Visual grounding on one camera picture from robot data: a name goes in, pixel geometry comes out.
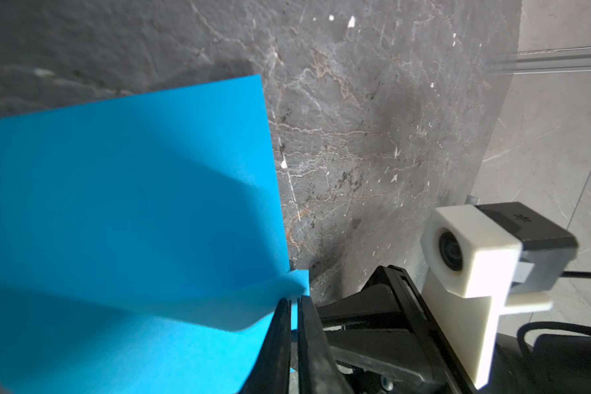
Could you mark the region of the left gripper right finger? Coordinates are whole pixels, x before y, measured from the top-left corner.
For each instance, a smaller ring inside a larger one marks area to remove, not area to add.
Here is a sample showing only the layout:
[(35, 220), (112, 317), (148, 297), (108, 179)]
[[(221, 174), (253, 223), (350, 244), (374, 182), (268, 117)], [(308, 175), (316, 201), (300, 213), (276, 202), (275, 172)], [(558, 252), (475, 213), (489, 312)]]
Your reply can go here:
[(313, 300), (298, 300), (299, 393), (353, 393), (338, 369)]

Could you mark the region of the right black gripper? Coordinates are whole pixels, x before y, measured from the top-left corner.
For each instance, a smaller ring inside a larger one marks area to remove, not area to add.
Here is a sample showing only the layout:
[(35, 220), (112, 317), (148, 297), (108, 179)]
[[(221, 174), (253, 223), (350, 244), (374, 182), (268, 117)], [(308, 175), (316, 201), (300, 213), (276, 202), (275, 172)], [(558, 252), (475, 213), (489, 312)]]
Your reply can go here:
[(353, 392), (477, 392), (405, 269), (379, 266), (359, 292), (317, 312)]

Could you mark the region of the blue square paper sheet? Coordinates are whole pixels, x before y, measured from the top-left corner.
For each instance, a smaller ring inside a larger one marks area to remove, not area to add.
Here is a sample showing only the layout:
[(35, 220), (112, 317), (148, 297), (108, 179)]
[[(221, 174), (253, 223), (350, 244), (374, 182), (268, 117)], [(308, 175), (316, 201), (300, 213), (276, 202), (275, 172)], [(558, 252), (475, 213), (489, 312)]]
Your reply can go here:
[(260, 76), (0, 119), (0, 386), (236, 393), (291, 271)]

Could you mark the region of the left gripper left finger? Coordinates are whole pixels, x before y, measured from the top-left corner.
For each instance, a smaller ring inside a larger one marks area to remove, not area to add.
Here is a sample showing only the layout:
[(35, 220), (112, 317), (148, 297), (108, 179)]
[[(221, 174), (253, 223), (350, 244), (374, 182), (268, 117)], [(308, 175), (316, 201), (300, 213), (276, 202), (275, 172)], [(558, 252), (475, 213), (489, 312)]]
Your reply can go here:
[(289, 391), (291, 360), (292, 303), (281, 299), (277, 303), (256, 363), (240, 393), (279, 393)]

